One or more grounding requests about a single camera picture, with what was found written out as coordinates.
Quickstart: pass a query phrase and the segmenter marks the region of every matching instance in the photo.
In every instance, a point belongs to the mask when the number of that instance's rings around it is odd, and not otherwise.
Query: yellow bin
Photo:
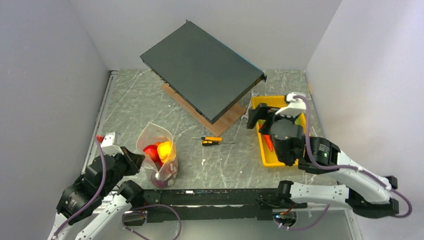
[[[270,107],[282,108],[286,107],[285,96],[254,96],[252,97],[252,108],[255,109],[260,103],[267,104]],[[306,132],[306,119],[305,114],[302,113],[300,117],[296,120],[296,124],[299,124],[303,127],[303,133]],[[259,133],[259,122],[256,123],[256,133],[257,139],[259,140],[260,155],[262,157],[262,164],[264,167],[285,167],[286,165],[282,162],[279,162],[277,155],[274,151],[270,151],[267,146],[267,142],[264,139],[264,136]],[[299,160],[296,160],[294,163],[295,166],[298,165]]]

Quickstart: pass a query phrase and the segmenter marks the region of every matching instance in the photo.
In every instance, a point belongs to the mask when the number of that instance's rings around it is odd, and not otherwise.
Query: plastic bag
[[[159,167],[147,154],[144,154],[143,149],[147,145],[166,141],[172,143],[171,151],[166,162],[162,167]],[[178,172],[177,149],[173,136],[168,130],[149,122],[138,137],[135,147],[140,154],[145,155],[145,160],[141,166],[144,168],[147,179],[153,185],[161,189],[174,185]]]

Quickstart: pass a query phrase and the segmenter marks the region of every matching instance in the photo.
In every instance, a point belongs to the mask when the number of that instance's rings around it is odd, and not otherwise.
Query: wooden board
[[[163,84],[162,89],[171,96],[178,104],[180,104],[187,112],[189,112],[199,123],[207,128],[213,135],[219,136],[225,132],[231,125],[239,120],[246,113],[246,108],[236,103],[214,124],[211,124],[206,118],[200,115],[187,101],[185,101],[178,93],[176,93],[168,84]]]

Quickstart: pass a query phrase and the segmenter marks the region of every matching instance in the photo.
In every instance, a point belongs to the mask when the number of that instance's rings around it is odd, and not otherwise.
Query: metal wrench
[[[243,116],[241,116],[241,120],[243,120],[243,119],[248,120],[249,119],[249,114],[248,113],[249,113],[249,109],[252,107],[252,98],[259,95],[259,92],[258,91],[255,91],[255,90],[252,90],[250,93],[251,93],[251,97],[250,97],[249,106],[247,106],[246,113],[243,114]]]

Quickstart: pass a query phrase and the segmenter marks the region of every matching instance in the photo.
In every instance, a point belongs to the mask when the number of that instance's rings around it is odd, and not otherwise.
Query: marble table
[[[265,70],[266,82],[253,89],[262,96],[306,93],[308,85],[300,70]],[[102,134],[121,133],[121,145],[136,150],[136,141],[148,122],[169,130],[176,144],[178,176],[172,189],[244,189],[276,188],[279,181],[303,184],[335,185],[332,178],[313,175],[296,167],[265,168],[262,165],[258,137],[254,129],[246,128],[246,120],[238,120],[221,137],[223,144],[202,147],[192,137],[210,136],[194,117],[161,89],[163,82],[150,70],[120,70],[103,125]],[[247,107],[250,93],[238,103]],[[322,137],[322,131],[312,104],[311,135]],[[142,170],[131,179],[144,189],[154,189]]]

